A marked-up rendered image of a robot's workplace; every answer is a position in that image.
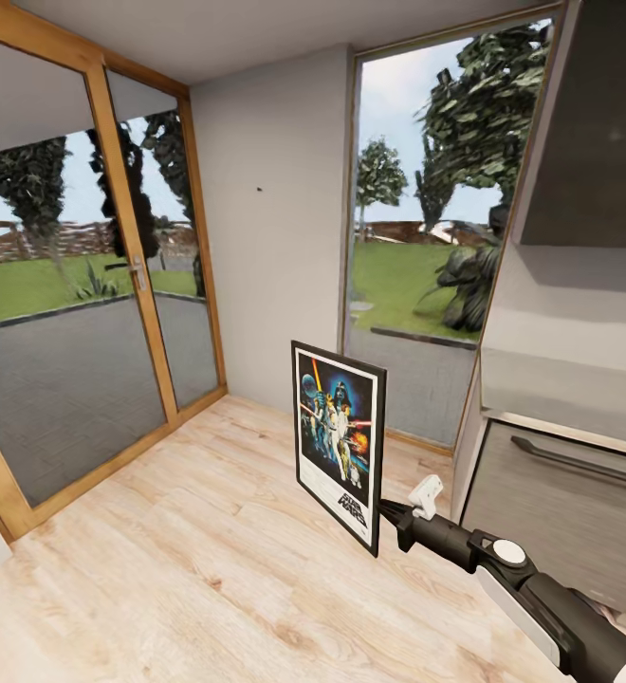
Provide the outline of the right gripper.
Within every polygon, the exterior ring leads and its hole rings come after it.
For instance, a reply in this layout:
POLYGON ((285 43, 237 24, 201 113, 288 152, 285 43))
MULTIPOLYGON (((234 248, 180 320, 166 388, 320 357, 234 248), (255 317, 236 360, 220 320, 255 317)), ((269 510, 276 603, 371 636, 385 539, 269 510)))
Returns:
POLYGON ((408 553, 418 542, 446 559, 446 543, 450 531, 455 526, 454 522, 437 513, 431 520, 422 516, 413 516, 413 506, 392 502, 392 500, 382 500, 380 505, 376 503, 376 507, 380 515, 396 527, 399 549, 408 553))

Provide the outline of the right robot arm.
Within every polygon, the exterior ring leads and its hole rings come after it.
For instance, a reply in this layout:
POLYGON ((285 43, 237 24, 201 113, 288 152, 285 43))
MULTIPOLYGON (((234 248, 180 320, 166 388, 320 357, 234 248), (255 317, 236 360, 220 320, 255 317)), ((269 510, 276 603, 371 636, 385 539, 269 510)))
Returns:
POLYGON ((468 531, 437 515, 443 489, 428 475, 409 496, 411 505, 382 500, 377 510, 396 527, 405 553, 418 542, 476 575, 494 600, 543 654, 577 683, 626 683, 626 634, 594 600, 539 573, 516 543, 481 529, 468 531), (491 541, 483 547, 484 539, 491 541))

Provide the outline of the poster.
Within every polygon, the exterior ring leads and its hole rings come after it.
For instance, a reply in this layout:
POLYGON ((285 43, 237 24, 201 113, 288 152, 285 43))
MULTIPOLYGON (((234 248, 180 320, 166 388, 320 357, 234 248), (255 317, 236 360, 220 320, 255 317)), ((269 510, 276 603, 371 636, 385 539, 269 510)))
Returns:
POLYGON ((378 558, 387 370, 292 340, 297 481, 378 558))

